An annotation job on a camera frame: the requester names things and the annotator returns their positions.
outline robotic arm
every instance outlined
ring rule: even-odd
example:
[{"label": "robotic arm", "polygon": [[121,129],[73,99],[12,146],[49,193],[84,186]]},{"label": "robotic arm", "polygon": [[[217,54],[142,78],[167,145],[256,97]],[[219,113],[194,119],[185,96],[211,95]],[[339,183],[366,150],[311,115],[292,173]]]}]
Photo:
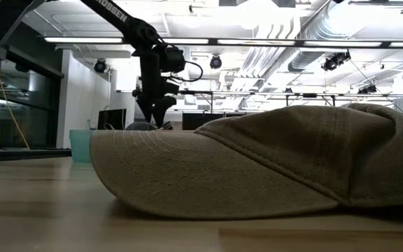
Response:
[{"label": "robotic arm", "polygon": [[[176,104],[167,93],[177,94],[179,87],[167,82],[161,73],[178,73],[185,68],[183,52],[166,44],[147,22],[132,17],[111,0],[81,0],[94,12],[110,22],[124,36],[124,42],[135,48],[133,56],[140,58],[142,90],[136,90],[137,103],[148,122],[152,116],[158,127],[164,121],[166,110]],[[21,19],[44,0],[0,0],[0,47],[6,42]]]}]

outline cable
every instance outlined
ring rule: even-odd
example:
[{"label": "cable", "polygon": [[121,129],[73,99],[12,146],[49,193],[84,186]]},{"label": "cable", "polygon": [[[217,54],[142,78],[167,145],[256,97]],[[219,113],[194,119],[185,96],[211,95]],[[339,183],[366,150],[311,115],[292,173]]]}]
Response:
[{"label": "cable", "polygon": [[[368,77],[358,68],[358,66],[357,65],[355,65],[355,63],[350,59],[349,60],[354,66],[355,66],[355,68],[363,75],[363,77],[365,77],[365,79],[369,82],[369,83],[371,83],[371,84],[373,84],[372,83],[372,81],[370,81],[369,79],[368,79]],[[381,94],[383,94],[377,87],[376,87],[376,90],[377,90],[377,92],[380,92]],[[403,110],[398,106],[398,105],[396,105],[395,103],[394,103],[394,101],[392,101],[392,100],[390,100],[390,98],[388,98],[388,97],[385,97],[389,102],[391,102],[391,104],[393,105],[393,106],[395,106],[397,109],[399,109],[401,112],[403,112]]]},{"label": "cable", "polygon": [[17,127],[18,132],[19,132],[20,135],[21,135],[22,140],[24,141],[24,144],[25,144],[26,147],[30,150],[31,148],[29,147],[29,144],[27,143],[26,138],[24,137],[24,134],[22,133],[22,131],[21,131],[21,129],[20,129],[20,126],[18,125],[18,122],[17,122],[17,120],[15,119],[15,116],[13,115],[12,108],[10,107],[10,104],[8,103],[7,95],[6,95],[6,90],[4,89],[3,82],[1,81],[1,76],[0,76],[0,86],[1,86],[1,89],[3,90],[3,96],[4,96],[4,99],[6,100],[7,108],[8,108],[8,111],[10,112],[10,116],[12,117],[12,120],[13,120],[13,122],[15,123],[15,126]]},{"label": "cable", "polygon": [[200,80],[203,77],[203,69],[202,69],[202,67],[199,64],[195,63],[195,62],[187,61],[186,63],[193,64],[194,66],[200,68],[200,72],[201,72],[200,76],[198,76],[197,78],[192,79],[192,80],[185,80],[185,79],[183,79],[181,77],[172,76],[172,73],[171,73],[171,76],[167,77],[167,78],[170,79],[170,80],[173,80],[173,81],[179,80],[179,81],[190,82],[190,83]]}]

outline security camera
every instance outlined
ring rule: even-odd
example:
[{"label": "security camera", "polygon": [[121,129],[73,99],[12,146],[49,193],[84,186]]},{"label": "security camera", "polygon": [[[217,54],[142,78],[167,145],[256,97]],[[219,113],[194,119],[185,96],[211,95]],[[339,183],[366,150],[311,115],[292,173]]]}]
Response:
[{"label": "security camera", "polygon": [[214,55],[213,58],[211,59],[211,63],[209,64],[209,66],[212,69],[219,69],[220,67],[222,67],[222,60],[220,59],[220,56]]},{"label": "security camera", "polygon": [[96,64],[94,65],[94,70],[100,74],[106,73],[108,71],[108,67],[105,62],[106,59],[98,59]]}]

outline window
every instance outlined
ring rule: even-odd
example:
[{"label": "window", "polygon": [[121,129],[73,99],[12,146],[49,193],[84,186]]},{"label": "window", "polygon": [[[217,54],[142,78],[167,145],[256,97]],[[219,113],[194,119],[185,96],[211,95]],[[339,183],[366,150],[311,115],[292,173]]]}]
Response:
[{"label": "window", "polygon": [[[9,102],[13,115],[31,148],[48,147],[48,112]],[[0,99],[0,148],[25,148],[6,101]]]},{"label": "window", "polygon": [[53,81],[27,66],[2,61],[1,80],[8,96],[41,106],[52,106],[52,93],[56,88]]}]

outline ceiling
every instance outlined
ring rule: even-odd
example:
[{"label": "ceiling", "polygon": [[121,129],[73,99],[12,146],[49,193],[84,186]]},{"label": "ceiling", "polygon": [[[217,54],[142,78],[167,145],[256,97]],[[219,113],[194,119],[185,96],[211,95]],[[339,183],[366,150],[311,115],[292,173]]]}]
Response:
[{"label": "ceiling", "polygon": [[[254,0],[248,0],[246,8],[219,7],[218,0],[203,1],[116,1],[122,8],[135,17],[149,22],[163,37],[216,37],[216,38],[278,38],[298,37],[301,27],[308,27],[306,21],[327,2],[326,0],[297,0],[296,11],[288,8],[274,8],[266,6],[266,0],[255,0],[259,4],[251,5]],[[190,13],[188,6],[194,6],[194,13]],[[346,6],[344,16],[334,17],[334,27],[344,27],[343,30],[353,30],[349,39],[403,39],[402,6]],[[79,1],[48,2],[30,12],[24,22],[44,36],[121,36],[121,33],[107,21],[95,14],[91,9]],[[72,47],[76,52],[90,51],[133,51],[128,45],[80,45]],[[212,46],[184,46],[186,59],[200,64],[204,69],[204,78],[225,82],[225,72],[235,74],[245,66],[251,56],[250,47],[212,47]],[[219,54],[223,60],[222,69],[211,70],[209,65],[212,55]],[[376,80],[378,85],[389,92],[395,79],[401,77],[403,71],[403,50],[350,50],[353,62],[347,62],[334,71],[324,72],[320,66],[324,53],[300,73],[288,73],[287,64],[282,67],[272,67],[266,73],[265,84],[261,87],[273,88],[275,92],[282,92],[287,87],[294,92],[349,92],[356,93],[358,87],[365,84],[366,78]],[[257,60],[264,60],[266,53],[262,53]],[[276,62],[283,61],[283,48],[275,53]],[[112,60],[113,65],[123,64],[125,59]],[[199,74],[197,68],[188,67],[190,77]],[[236,81],[231,90],[243,89],[245,85]],[[304,101],[295,101],[294,104],[304,104]],[[274,108],[279,101],[265,99],[257,108]]]}]

